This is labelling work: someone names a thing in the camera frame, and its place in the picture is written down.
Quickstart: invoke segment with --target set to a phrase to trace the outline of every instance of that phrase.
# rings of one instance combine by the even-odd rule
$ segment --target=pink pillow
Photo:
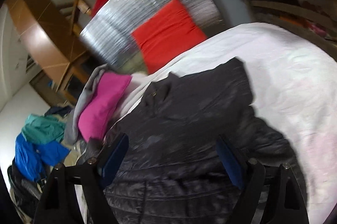
[[[105,72],[102,75],[91,102],[79,118],[79,130],[86,142],[89,138],[104,138],[107,123],[130,81],[130,75],[118,75],[113,72]]]

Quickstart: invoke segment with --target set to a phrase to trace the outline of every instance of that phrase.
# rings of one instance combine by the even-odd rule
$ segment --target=white wall
[[[26,73],[28,52],[6,5],[0,8],[0,110],[25,84],[29,83],[41,68],[35,65]]]
[[[49,105],[26,84],[6,103],[0,112],[0,167],[7,187],[7,168],[15,156],[15,139],[30,114],[43,115]]]

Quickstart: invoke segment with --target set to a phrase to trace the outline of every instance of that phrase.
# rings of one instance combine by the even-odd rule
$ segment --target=gray cloth
[[[67,144],[74,145],[76,143],[79,136],[78,123],[80,115],[86,108],[86,106],[90,103],[96,91],[99,80],[107,70],[109,70],[109,66],[107,64],[103,64],[95,68],[86,85],[84,86],[84,89],[77,101],[75,109],[73,109],[69,113],[64,130],[64,140]]]

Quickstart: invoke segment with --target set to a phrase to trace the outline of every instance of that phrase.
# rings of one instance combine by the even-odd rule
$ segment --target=teal jacket
[[[65,123],[54,116],[38,116],[31,114],[21,133],[25,140],[33,144],[46,144],[52,140],[62,141]]]

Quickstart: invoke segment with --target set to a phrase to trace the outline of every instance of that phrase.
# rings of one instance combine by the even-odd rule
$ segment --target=wooden beam
[[[82,27],[79,24],[74,24],[72,27],[72,32],[77,36],[80,37],[80,34],[82,32]]]
[[[83,13],[91,15],[91,9],[84,0],[78,0],[77,8]]]
[[[324,16],[322,14],[319,14],[306,8],[269,1],[251,1],[251,5],[254,7],[275,9],[278,11],[283,11],[296,16],[300,16],[315,23],[319,23],[320,25],[337,32],[337,22],[331,20],[327,16]]]

